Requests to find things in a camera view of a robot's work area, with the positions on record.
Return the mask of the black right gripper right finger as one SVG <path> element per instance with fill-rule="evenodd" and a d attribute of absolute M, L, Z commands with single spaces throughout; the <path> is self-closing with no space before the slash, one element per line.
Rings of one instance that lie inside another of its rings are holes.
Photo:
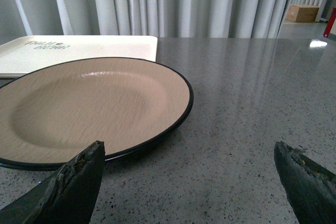
<path fill-rule="evenodd" d="M 335 223 L 335 174 L 285 142 L 275 143 L 274 161 L 299 223 Z"/>

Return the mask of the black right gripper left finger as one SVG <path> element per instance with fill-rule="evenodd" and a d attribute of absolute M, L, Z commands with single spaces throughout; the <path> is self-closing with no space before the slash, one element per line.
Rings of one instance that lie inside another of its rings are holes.
<path fill-rule="evenodd" d="M 89 223 L 100 190 L 104 157 L 104 143 L 92 143 L 1 209 L 1 223 Z"/>

